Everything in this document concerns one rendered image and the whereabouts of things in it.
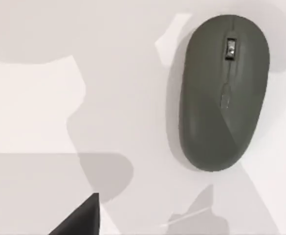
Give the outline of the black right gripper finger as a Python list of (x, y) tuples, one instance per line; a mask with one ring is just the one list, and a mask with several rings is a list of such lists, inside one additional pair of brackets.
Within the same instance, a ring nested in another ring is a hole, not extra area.
[(93, 193), (48, 235), (99, 235), (99, 193)]

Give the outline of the dark grey computer mouse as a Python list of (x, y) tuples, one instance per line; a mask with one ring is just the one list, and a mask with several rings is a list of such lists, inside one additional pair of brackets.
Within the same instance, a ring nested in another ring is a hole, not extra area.
[(197, 169), (221, 171), (247, 150), (263, 107), (270, 51), (248, 18), (219, 15), (202, 23), (186, 47), (179, 138)]

